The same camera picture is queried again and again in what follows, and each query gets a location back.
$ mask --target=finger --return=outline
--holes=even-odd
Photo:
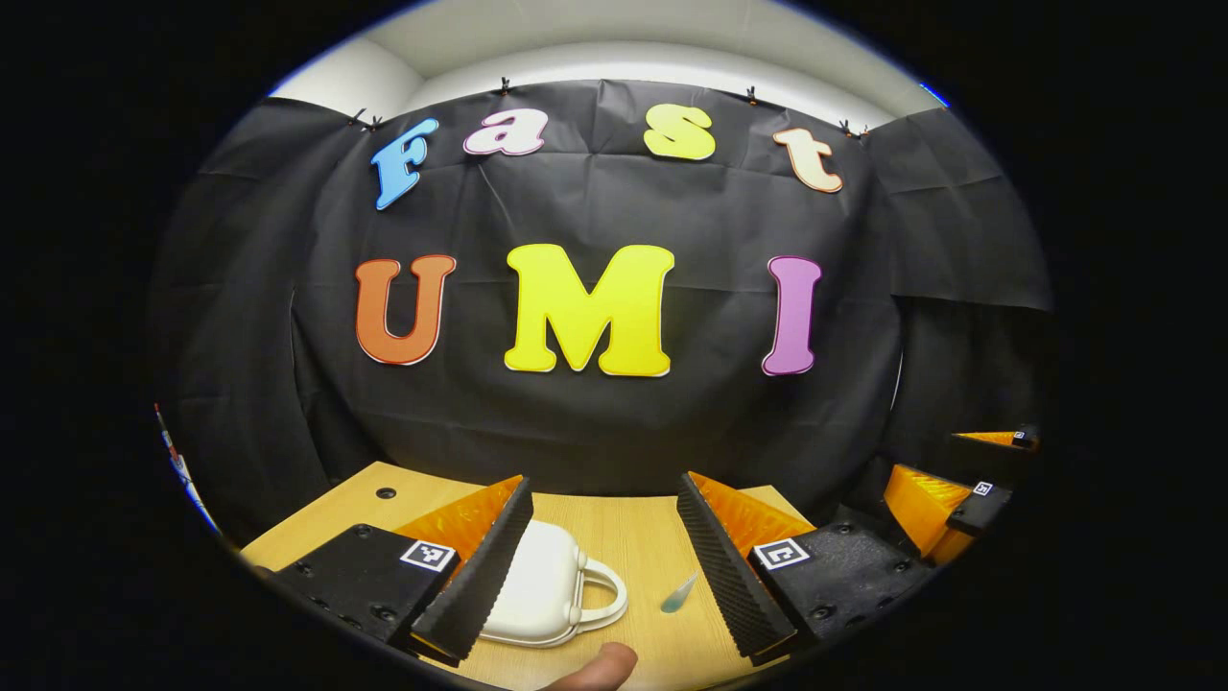
[[[640,657],[621,643],[604,643],[585,666],[542,689],[542,691],[614,691],[623,685]]]

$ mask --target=bag handle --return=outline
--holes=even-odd
[[[628,605],[626,585],[610,567],[589,558],[585,565],[583,573],[585,582],[591,581],[614,590],[614,601],[599,610],[581,610],[580,622],[576,625],[577,632],[593,631],[614,623],[626,612]]]

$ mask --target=white wall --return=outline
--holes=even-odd
[[[486,60],[422,83],[402,112],[469,93],[499,88],[500,77],[516,85],[580,79],[616,79],[694,83],[743,95],[749,86],[763,101],[829,123],[847,119],[860,130],[895,119],[857,96],[812,76],[732,53],[670,43],[634,41],[551,45]]]
[[[397,55],[356,38],[306,65],[271,95],[346,114],[367,108],[363,120],[372,115],[388,119],[499,88],[503,76],[513,88],[544,81],[614,79],[693,83],[742,95],[754,85],[760,99],[833,124],[847,119],[860,130],[895,119],[841,88],[770,63],[705,48],[632,41],[551,45],[468,65],[424,82]]]
[[[303,65],[269,96],[307,101],[348,115],[362,113],[384,119],[405,112],[403,106],[422,83],[404,60],[366,38],[355,38]]]

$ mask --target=wooden surface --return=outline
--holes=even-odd
[[[397,496],[376,497],[376,491],[384,487],[395,490]],[[395,530],[480,488],[376,463],[262,535],[242,555],[257,566],[278,571],[356,523]],[[743,492],[806,520],[771,487]],[[478,639],[459,669],[437,666],[512,691],[532,691],[580,669],[602,643],[618,641],[640,655],[635,673],[623,685],[626,691],[696,690],[753,671],[750,662],[738,655],[725,627],[675,502],[673,496],[534,493],[533,520],[567,529],[581,550],[623,578],[630,601],[626,614],[618,622],[581,633],[558,648],[523,648]],[[662,612],[661,601],[695,572],[700,572],[699,579],[683,608],[669,615]],[[603,588],[585,589],[587,609],[613,599]]]

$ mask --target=translucent blue object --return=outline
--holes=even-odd
[[[661,604],[661,611],[672,615],[682,609],[683,603],[686,601],[686,595],[690,595],[690,589],[695,585],[696,578],[699,578],[698,571],[678,590],[674,590],[673,594],[666,598],[666,601]]]
[[[382,211],[400,195],[409,191],[421,174],[410,171],[409,164],[421,164],[426,160],[426,140],[424,135],[440,128],[440,120],[426,118],[413,129],[402,134],[371,157],[371,164],[379,171],[379,198],[376,209]]]

